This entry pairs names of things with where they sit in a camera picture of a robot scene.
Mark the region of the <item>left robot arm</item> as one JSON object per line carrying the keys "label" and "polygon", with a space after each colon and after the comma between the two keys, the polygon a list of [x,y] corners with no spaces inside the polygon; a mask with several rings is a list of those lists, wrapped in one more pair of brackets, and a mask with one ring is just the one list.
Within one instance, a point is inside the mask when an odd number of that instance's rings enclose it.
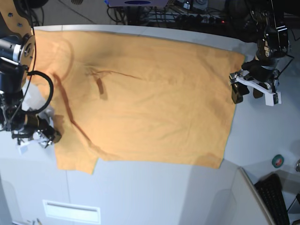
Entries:
{"label": "left robot arm", "polygon": [[253,88],[254,98],[265,98],[265,104],[281,103],[277,90],[279,77],[277,69],[280,58],[288,56],[288,28],[284,22],[284,10],[280,0],[247,0],[245,7],[256,28],[257,50],[251,61],[244,62],[241,69],[229,75],[232,101],[243,101],[244,95]]}

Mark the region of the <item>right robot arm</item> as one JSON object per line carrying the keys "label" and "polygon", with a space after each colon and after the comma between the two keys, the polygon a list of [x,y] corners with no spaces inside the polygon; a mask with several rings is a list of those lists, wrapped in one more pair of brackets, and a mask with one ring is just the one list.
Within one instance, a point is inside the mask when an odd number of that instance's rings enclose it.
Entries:
{"label": "right robot arm", "polygon": [[[32,142],[47,148],[61,139],[53,121],[42,113],[49,106],[54,93],[53,82],[46,74],[30,68],[35,64],[36,40],[30,7],[25,0],[0,2],[0,129],[11,133],[19,147]],[[23,101],[34,75],[49,84],[49,96],[39,109],[24,111]]]}

